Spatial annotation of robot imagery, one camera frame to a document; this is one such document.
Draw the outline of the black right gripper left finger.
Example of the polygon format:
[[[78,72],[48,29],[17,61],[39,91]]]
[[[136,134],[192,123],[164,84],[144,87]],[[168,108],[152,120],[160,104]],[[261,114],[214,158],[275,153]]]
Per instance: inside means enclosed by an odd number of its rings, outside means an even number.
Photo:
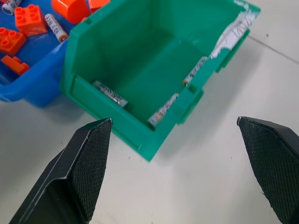
[[[40,175],[12,224],[87,224],[103,183],[111,118],[79,128]]]

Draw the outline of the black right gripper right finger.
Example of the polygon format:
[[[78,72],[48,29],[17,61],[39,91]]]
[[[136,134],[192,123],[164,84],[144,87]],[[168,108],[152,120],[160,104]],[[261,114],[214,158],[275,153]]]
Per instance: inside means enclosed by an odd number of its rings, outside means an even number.
[[[299,137],[270,121],[239,117],[253,173],[283,224],[299,222]]]

